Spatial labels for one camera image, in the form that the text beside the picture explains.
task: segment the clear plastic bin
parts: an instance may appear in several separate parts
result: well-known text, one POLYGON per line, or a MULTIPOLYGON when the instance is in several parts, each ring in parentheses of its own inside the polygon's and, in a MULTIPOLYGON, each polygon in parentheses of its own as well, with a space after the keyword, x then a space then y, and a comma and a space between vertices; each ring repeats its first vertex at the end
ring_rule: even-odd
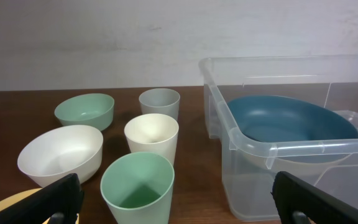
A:
POLYGON ((210 138, 221 140, 222 181, 237 218, 279 219, 270 193, 281 170, 358 208, 358 139, 258 142, 227 107, 246 95, 289 96, 333 110, 358 130, 358 55, 207 58, 200 70, 205 122, 210 138))

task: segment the white bowl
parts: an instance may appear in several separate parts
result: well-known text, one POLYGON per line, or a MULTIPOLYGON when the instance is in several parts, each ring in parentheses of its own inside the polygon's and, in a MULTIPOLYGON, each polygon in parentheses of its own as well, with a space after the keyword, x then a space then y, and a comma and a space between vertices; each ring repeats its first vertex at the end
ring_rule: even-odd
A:
POLYGON ((65 126, 26 145, 17 159, 17 166, 41 187, 71 173, 76 173, 83 183, 99 169, 102 145, 103 135, 96 128, 65 126))
MULTIPOLYGON (((244 157, 253 165, 262 168, 264 170, 268 170, 266 167, 266 158, 254 156, 248 154, 246 152, 243 153, 244 157)), ((330 167, 338 165, 340 162, 347 159, 349 155, 344 155, 344 157, 330 161, 330 162, 319 162, 319 163, 312 163, 312 162, 295 162, 286 159, 276 158, 274 160, 272 168, 269 170, 271 172, 277 173, 280 171, 287 171, 292 175, 298 177, 304 176, 311 176, 311 175, 321 175, 330 167)))

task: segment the bowl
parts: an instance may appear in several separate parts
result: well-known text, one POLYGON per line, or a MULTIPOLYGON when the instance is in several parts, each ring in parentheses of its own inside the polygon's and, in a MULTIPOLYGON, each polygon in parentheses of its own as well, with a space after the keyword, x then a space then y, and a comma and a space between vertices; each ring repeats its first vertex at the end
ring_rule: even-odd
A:
POLYGON ((51 130, 31 141, 19 154, 17 166, 45 187, 70 173, 80 183, 100 167, 103 135, 94 127, 71 125, 51 130))
MULTIPOLYGON (((284 96, 245 96, 228 104, 241 132, 260 142, 357 139, 358 132, 348 120, 311 103, 284 96)), ((349 154, 278 157, 271 172, 319 175, 338 165, 349 154)), ((253 165, 267 169, 266 158, 244 153, 253 165)))
POLYGON ((357 139, 348 120, 320 106, 283 96, 246 96, 228 104, 241 132, 260 142, 357 139))
POLYGON ((63 126, 84 124, 100 131, 112 122, 114 99, 106 94, 90 93, 70 98, 55 109, 55 116, 63 126))
MULTIPOLYGON (((26 190, 24 192, 5 198, 4 200, 0 201, 0 211, 4 210, 7 207, 10 207, 11 205, 14 205, 17 202, 20 202, 21 200, 36 193, 39 190, 41 189, 26 190)), ((77 221, 75 223, 78 224, 79 220, 80 220, 80 215, 77 214, 77 221)))

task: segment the cup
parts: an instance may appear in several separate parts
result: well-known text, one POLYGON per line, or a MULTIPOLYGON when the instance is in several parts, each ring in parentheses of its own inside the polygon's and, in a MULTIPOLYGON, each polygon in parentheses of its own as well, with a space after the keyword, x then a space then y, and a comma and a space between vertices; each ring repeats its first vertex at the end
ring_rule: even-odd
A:
POLYGON ((180 95, 175 90, 156 88, 140 94, 140 108, 143 114, 160 113, 178 120, 180 95))
POLYGON ((106 169, 100 191, 118 224, 167 224, 174 178, 166 158, 130 153, 106 169))
POLYGON ((131 152, 154 152, 173 165, 178 141, 178 122, 165 114, 144 114, 124 128, 131 152))

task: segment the wooden table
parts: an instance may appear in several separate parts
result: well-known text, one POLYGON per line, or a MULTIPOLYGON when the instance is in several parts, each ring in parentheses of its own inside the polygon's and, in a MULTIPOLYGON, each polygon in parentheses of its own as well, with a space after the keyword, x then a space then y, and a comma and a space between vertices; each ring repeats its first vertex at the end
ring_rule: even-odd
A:
MULTIPOLYGON (((100 194, 108 165, 128 154, 124 126, 141 114, 139 95, 149 88, 0 92, 0 200, 39 187, 17 168, 21 150, 37 136, 60 127, 55 107, 72 96, 106 93, 115 99, 114 121, 103 131, 103 161, 82 187, 81 223, 116 223, 100 194)), ((181 95, 175 185, 170 223, 243 223, 230 212, 221 182, 221 143, 208 138, 203 87, 173 88, 181 95)), ((279 221, 257 222, 280 223, 279 221)))

